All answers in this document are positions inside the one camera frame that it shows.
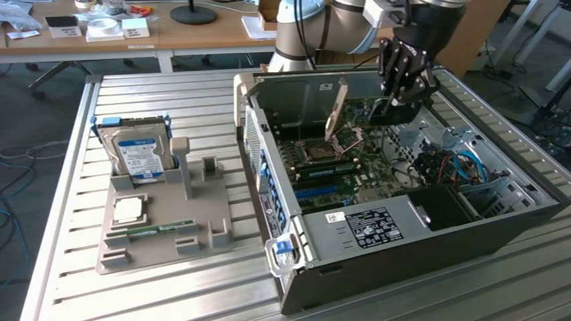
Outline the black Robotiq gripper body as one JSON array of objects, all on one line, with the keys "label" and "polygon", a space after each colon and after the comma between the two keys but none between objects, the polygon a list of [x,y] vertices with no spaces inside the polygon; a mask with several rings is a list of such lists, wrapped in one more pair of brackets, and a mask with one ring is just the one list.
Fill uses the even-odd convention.
[{"label": "black Robotiq gripper body", "polygon": [[464,5],[397,5],[396,8],[397,11],[392,11],[392,21],[397,24],[393,28],[392,50],[402,47],[398,58],[404,57],[405,45],[416,50],[417,56],[424,51],[426,61],[432,64],[461,21]]}]

